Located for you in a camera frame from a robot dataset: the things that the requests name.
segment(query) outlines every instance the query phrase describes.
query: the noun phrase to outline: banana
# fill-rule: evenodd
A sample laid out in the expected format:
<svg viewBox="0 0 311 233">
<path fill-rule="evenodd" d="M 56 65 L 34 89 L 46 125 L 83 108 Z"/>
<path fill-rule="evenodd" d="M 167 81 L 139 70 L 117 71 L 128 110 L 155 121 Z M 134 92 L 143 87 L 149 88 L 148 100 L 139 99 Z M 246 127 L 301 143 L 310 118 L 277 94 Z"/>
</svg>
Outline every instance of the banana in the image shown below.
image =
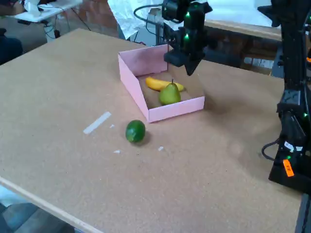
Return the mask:
<svg viewBox="0 0 311 233">
<path fill-rule="evenodd" d="M 155 91 L 160 91 L 164 89 L 170 83 L 171 82 L 154 79 L 152 77 L 146 78 L 146 85 Z M 179 84 L 179 83 L 175 83 L 175 84 L 177 85 L 179 91 L 183 91 L 185 89 L 185 87 L 182 84 Z"/>
</svg>

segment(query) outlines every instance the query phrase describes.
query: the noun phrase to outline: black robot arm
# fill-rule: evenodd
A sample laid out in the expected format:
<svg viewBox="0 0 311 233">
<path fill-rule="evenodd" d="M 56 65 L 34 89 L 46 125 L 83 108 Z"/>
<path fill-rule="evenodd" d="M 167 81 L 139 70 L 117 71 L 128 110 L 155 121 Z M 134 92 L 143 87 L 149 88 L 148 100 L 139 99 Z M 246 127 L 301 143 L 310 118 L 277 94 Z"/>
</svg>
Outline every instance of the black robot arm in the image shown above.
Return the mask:
<svg viewBox="0 0 311 233">
<path fill-rule="evenodd" d="M 279 184 L 311 194 L 311 92 L 306 75 L 306 21 L 310 17 L 311 0 L 271 0 L 271 6 L 258 10 L 272 20 L 272 26 L 281 25 L 284 92 L 277 105 L 282 130 L 276 158 L 269 179 Z M 191 75 L 204 58 L 203 49 L 210 40 L 204 29 L 205 14 L 210 5 L 194 0 L 164 0 L 162 16 L 184 26 L 177 31 L 164 24 L 164 36 L 171 51 L 164 60 L 174 66 L 185 66 Z"/>
</svg>

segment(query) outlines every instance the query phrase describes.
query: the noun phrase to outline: pear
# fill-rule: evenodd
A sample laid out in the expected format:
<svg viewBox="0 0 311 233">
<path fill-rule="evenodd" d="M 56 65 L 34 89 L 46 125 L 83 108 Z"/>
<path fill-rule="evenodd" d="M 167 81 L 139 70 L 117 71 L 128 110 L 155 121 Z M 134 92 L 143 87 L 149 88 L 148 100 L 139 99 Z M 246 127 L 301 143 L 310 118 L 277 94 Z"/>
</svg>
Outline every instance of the pear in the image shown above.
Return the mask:
<svg viewBox="0 0 311 233">
<path fill-rule="evenodd" d="M 181 101 L 178 87 L 175 83 L 173 83 L 173 80 L 170 84 L 168 84 L 164 89 L 160 91 L 159 99 L 162 105 L 168 105 Z"/>
</svg>

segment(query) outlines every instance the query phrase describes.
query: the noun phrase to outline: pink cardboard box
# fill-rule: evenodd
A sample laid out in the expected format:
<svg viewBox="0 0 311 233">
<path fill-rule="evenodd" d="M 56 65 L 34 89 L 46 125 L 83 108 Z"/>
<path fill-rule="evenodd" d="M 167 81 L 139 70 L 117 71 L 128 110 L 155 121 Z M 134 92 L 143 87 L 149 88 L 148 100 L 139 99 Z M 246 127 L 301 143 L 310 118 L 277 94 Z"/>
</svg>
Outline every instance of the pink cardboard box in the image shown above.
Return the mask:
<svg viewBox="0 0 311 233">
<path fill-rule="evenodd" d="M 145 47 L 137 50 L 119 52 L 121 81 L 146 117 L 148 122 L 195 112 L 204 107 L 204 93 L 194 72 L 187 76 L 184 67 L 174 67 L 163 60 L 168 45 Z M 156 79 L 182 84 L 186 90 L 180 92 L 181 102 L 161 106 L 159 92 L 147 87 L 145 79 Z"/>
</svg>

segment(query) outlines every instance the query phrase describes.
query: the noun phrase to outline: lime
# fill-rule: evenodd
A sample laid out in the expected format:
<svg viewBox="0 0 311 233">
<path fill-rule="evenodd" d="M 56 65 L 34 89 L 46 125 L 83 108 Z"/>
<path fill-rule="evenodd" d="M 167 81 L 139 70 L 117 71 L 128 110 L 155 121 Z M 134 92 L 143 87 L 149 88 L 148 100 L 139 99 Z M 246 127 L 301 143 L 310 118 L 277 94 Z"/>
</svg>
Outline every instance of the lime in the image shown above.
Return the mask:
<svg viewBox="0 0 311 233">
<path fill-rule="evenodd" d="M 140 142 L 144 139 L 146 128 L 140 120 L 132 120 L 126 127 L 125 136 L 129 142 Z"/>
</svg>

